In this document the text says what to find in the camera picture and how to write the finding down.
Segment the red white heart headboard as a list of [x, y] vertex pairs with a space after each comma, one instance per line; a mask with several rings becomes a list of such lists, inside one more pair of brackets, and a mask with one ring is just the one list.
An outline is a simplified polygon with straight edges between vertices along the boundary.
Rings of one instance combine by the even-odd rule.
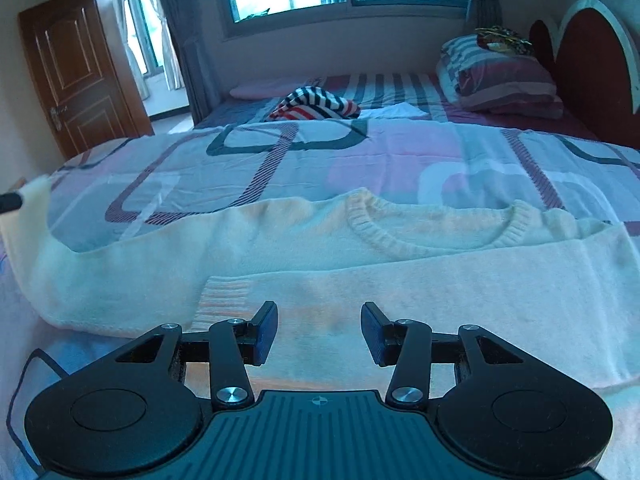
[[570, 114], [597, 140], [638, 148], [639, 50], [623, 21], [601, 0], [577, 0], [528, 36]]

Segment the striped bed sheet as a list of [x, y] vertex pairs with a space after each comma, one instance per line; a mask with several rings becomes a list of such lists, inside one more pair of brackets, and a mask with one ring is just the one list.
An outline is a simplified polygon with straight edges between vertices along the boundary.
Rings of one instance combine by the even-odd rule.
[[[467, 112], [447, 100], [434, 74], [356, 74], [321, 77], [316, 81], [336, 96], [357, 102], [362, 110], [377, 110], [407, 102], [421, 110], [426, 119], [435, 122], [530, 129], [587, 140], [596, 137], [567, 110], [558, 119]], [[239, 100], [229, 96], [195, 125], [213, 128], [262, 122], [281, 100], [280, 96], [261, 100]]]

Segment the grey curtain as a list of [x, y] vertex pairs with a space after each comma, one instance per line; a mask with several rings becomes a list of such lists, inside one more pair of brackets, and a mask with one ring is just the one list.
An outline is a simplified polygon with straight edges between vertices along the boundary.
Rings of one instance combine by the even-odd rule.
[[221, 102], [218, 77], [203, 32], [201, 0], [160, 0], [195, 125]]

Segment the patterned pastel bed quilt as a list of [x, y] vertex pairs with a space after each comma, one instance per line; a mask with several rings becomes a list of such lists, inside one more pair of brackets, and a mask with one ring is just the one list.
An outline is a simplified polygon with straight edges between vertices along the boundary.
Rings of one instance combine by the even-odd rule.
[[[197, 214], [263, 200], [323, 202], [357, 190], [397, 205], [504, 209], [524, 202], [623, 226], [639, 255], [639, 153], [550, 132], [417, 119], [262, 122], [105, 142], [50, 176], [47, 225], [74, 252], [129, 240]], [[29, 401], [64, 373], [132, 337], [66, 330], [24, 296], [1, 234], [1, 474], [35, 477], [24, 435]], [[256, 390], [337, 390], [266, 384]], [[639, 376], [593, 389], [612, 411], [599, 464], [639, 474]]]

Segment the striped purple pillow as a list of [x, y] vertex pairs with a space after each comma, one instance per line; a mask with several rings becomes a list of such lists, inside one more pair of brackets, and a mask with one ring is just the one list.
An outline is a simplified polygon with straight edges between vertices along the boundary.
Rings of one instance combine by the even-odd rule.
[[556, 84], [536, 58], [488, 50], [474, 35], [442, 45], [436, 75], [447, 101], [467, 112], [544, 119], [564, 114]]

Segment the dark patterned item on pillow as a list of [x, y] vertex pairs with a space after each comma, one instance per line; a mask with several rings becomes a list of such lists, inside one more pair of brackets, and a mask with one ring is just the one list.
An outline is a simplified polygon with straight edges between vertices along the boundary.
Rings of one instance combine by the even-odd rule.
[[532, 43], [510, 28], [477, 27], [475, 32], [477, 44], [485, 50], [526, 56], [533, 56], [535, 53]]

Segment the red white blue striped garment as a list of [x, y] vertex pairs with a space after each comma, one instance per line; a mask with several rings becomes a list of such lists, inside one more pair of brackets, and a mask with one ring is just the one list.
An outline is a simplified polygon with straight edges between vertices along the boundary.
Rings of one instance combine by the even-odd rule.
[[336, 96], [318, 86], [299, 87], [283, 98], [270, 112], [268, 119], [279, 120], [323, 120], [357, 119], [359, 105], [349, 99]]

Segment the brown wooden door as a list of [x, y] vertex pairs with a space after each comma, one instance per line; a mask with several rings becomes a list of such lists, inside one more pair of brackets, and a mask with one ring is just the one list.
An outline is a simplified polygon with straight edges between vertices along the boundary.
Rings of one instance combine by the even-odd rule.
[[111, 0], [49, 0], [18, 14], [32, 83], [67, 158], [153, 128]]

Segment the cream knitted sweater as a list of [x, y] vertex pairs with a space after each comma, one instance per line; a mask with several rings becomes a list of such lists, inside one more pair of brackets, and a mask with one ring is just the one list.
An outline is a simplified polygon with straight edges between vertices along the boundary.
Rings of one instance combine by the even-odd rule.
[[259, 379], [311, 388], [384, 384], [360, 335], [375, 302], [439, 332], [477, 324], [594, 388], [639, 376], [639, 255], [620, 224], [524, 202], [397, 205], [357, 190], [197, 214], [74, 252], [47, 225], [50, 184], [1, 217], [17, 283], [49, 324], [137, 337], [280, 311]]

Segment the white folded cloth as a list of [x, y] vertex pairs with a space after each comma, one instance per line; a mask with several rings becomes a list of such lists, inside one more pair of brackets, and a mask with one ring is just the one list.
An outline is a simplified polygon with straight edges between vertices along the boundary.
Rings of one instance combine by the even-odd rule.
[[370, 110], [360, 110], [360, 119], [414, 119], [430, 118], [431, 114], [425, 110], [420, 110], [407, 102], [387, 105], [381, 108], [371, 108]]

